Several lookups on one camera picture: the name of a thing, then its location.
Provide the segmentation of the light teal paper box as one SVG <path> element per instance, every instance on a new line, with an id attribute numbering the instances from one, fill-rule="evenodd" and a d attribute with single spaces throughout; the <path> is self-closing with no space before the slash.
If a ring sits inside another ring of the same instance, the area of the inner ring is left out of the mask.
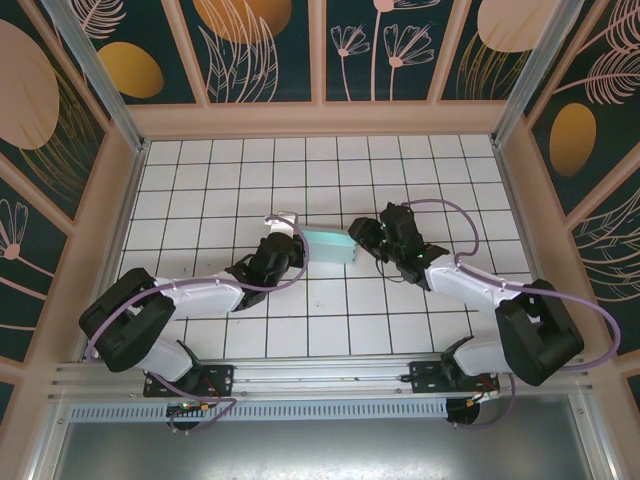
<path id="1" fill-rule="evenodd" d="M 357 244 L 343 230 L 303 227 L 311 262 L 349 265 L 356 260 Z"/>

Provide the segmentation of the grey metal sheet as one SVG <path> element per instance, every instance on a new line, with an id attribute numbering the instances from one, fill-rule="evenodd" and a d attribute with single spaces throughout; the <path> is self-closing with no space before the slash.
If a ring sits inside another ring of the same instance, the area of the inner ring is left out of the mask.
<path id="1" fill-rule="evenodd" d="M 443 419 L 73 424 L 54 480 L 622 480 L 583 403 L 521 396 Z"/>

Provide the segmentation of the aluminium side rail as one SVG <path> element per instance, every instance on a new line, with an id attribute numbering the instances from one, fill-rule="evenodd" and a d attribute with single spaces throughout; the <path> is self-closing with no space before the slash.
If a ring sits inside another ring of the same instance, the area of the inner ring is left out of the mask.
<path id="1" fill-rule="evenodd" d="M 517 231 L 523 245 L 527 265 L 532 276 L 542 278 L 558 286 L 553 274 L 544 264 L 544 245 L 540 242 L 541 234 L 537 228 L 541 226 L 538 212 L 534 209 L 531 196 L 517 180 L 517 172 L 511 168 L 507 155 L 499 147 L 493 147 L 501 179 L 504 183 L 507 199 L 512 209 Z"/>
<path id="2" fill-rule="evenodd" d="M 78 318 L 117 277 L 148 153 L 149 144 L 145 142 L 129 156 L 112 156 L 91 178 L 91 197 L 82 208 L 82 221 L 86 223 L 83 239 L 88 242 L 83 259 L 91 291 L 78 308 Z"/>

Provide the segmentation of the aluminium mounting rail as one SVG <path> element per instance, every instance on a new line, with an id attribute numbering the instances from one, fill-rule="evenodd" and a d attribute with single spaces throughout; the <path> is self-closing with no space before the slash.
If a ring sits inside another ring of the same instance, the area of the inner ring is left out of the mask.
<path id="1" fill-rule="evenodd" d="M 414 361 L 437 361 L 437 354 L 364 355 L 282 359 L 227 359 L 234 367 L 232 395 L 242 401 L 325 400 L 407 397 L 400 377 Z M 112 373 L 100 363 L 57 366 L 48 399 L 69 402 L 144 400 L 140 370 Z"/>

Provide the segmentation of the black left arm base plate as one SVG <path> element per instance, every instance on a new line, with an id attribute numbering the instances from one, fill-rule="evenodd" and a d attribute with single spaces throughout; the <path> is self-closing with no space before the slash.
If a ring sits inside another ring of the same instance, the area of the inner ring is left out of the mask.
<path id="1" fill-rule="evenodd" d="M 204 364 L 193 367 L 184 377 L 171 385 L 192 396 L 230 397 L 234 381 L 233 365 Z M 145 373 L 142 395 L 145 398 L 177 397 L 150 373 Z"/>

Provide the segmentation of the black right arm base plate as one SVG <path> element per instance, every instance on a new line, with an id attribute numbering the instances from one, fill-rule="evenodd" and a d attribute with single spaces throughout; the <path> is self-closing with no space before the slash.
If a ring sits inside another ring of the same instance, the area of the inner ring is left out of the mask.
<path id="1" fill-rule="evenodd" d="M 404 377 L 414 393 L 465 393 L 497 392 L 500 383 L 487 375 L 466 375 L 455 364 L 441 361 L 415 361 L 409 364 Z"/>

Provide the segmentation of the wall panel with flower outlines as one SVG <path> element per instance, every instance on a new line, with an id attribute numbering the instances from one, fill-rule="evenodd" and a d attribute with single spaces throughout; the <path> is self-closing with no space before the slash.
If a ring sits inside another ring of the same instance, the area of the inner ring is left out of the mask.
<path id="1" fill-rule="evenodd" d="M 324 0 L 324 100 L 436 98 L 469 0 Z"/>

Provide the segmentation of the wall panel with pale disc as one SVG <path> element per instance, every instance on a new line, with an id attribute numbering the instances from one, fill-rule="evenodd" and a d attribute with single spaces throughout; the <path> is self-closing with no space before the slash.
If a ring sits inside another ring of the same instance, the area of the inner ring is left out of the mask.
<path id="1" fill-rule="evenodd" d="M 443 101 L 505 101 L 561 0 L 470 0 Z"/>

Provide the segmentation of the wall panel with leaf outlines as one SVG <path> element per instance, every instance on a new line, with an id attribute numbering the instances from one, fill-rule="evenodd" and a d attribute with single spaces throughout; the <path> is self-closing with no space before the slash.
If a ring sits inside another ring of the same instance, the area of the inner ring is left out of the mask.
<path id="1" fill-rule="evenodd" d="M 211 104 L 312 100 L 309 0 L 179 0 Z"/>

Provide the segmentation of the aluminium corner post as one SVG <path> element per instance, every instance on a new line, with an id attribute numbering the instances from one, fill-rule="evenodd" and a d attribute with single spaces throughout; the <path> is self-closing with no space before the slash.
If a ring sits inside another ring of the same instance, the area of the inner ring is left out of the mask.
<path id="1" fill-rule="evenodd" d="M 526 105 L 578 19 L 584 2 L 585 0 L 559 0 L 552 11 L 492 131 L 492 146 L 495 150 L 500 150 L 513 132 Z"/>
<path id="2" fill-rule="evenodd" d="M 41 0 L 41 3 L 54 25 L 59 29 L 74 58 L 83 67 L 89 82 L 95 88 L 127 143 L 136 152 L 140 152 L 144 145 L 144 138 L 129 114 L 122 96 L 111 81 L 93 44 L 78 23 L 72 7 L 67 0 Z"/>

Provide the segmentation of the wall panel with fern outlines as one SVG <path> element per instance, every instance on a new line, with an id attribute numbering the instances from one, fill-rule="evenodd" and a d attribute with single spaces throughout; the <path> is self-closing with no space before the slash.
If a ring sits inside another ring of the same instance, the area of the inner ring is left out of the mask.
<path id="1" fill-rule="evenodd" d="M 640 349 L 640 186 L 619 186 L 572 237 L 598 304 L 618 322 L 617 353 Z"/>

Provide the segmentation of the wall panel with feather outlines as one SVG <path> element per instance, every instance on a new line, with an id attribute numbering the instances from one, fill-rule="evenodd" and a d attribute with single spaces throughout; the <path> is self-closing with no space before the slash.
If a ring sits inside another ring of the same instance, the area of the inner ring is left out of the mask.
<path id="1" fill-rule="evenodd" d="M 604 0 L 529 128 L 536 187 L 566 218 L 640 187 L 640 0 Z"/>

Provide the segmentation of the wall panel with orange oval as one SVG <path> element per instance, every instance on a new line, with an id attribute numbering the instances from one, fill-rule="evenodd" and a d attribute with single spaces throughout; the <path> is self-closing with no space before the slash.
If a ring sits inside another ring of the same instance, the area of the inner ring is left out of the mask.
<path id="1" fill-rule="evenodd" d="M 206 104 L 182 0 L 38 0 L 71 15 L 128 106 Z"/>

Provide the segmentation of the wall panel with single flower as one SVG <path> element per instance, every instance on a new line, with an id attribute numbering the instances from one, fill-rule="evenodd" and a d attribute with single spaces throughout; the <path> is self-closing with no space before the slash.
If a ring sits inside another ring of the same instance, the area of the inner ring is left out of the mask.
<path id="1" fill-rule="evenodd" d="M 33 361 L 71 235 L 66 215 L 0 153 L 0 363 Z"/>

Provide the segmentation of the wall panel with pink disc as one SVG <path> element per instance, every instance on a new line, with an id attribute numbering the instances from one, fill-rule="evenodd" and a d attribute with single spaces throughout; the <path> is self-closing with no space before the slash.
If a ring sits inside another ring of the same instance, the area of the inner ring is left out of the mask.
<path id="1" fill-rule="evenodd" d="M 0 0 L 0 161 L 77 220 L 107 133 L 19 0 Z"/>

